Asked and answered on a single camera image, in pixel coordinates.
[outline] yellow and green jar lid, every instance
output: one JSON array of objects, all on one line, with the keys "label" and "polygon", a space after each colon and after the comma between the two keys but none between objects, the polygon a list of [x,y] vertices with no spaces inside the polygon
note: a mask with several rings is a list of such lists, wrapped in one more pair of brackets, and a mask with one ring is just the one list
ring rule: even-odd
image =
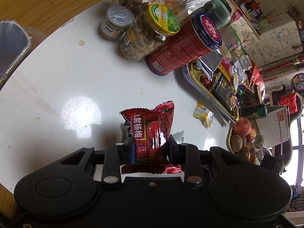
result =
[{"label": "yellow and green jar lid", "polygon": [[162,4],[151,3],[145,13],[150,24],[164,35],[171,36],[180,30],[175,14]]}]

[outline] trash bin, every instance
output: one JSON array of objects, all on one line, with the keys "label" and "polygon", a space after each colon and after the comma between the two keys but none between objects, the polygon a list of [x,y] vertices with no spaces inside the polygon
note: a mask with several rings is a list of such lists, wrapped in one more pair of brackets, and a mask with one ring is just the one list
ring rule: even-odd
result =
[{"label": "trash bin", "polygon": [[15,21],[0,21],[0,90],[25,59],[46,36]]}]

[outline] round table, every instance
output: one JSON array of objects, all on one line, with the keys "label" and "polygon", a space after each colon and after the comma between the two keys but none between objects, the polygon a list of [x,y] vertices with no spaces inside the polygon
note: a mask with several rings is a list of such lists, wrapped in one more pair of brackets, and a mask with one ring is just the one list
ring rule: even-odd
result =
[{"label": "round table", "polygon": [[[122,141],[120,111],[168,100],[175,104],[171,134],[184,131],[185,142],[200,150],[227,149],[229,127],[181,69],[156,76],[100,36],[107,8],[102,1],[57,29],[2,88],[0,183],[11,192],[25,175],[84,146],[100,150]],[[208,129],[193,117],[197,101],[215,112]]]}]

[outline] apple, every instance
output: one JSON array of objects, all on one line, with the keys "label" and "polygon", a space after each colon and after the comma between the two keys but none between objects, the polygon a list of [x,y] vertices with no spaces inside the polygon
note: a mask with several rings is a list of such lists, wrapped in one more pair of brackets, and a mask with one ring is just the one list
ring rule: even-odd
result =
[{"label": "apple", "polygon": [[249,134],[251,130],[251,123],[245,117],[240,117],[237,123],[233,124],[233,132],[240,137],[244,137]]},{"label": "apple", "polygon": [[255,136],[257,134],[256,132],[257,130],[255,129],[255,127],[251,126],[250,132],[248,135],[246,135],[247,141],[253,141],[255,139]]}]

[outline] wooden floor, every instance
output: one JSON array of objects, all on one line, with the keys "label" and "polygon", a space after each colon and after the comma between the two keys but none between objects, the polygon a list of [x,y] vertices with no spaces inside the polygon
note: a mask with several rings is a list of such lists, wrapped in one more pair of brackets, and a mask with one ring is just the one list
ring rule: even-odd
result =
[{"label": "wooden floor", "polygon": [[[0,20],[16,20],[50,35],[71,18],[101,0],[0,0]],[[0,212],[12,219],[16,203],[0,184]]]}]

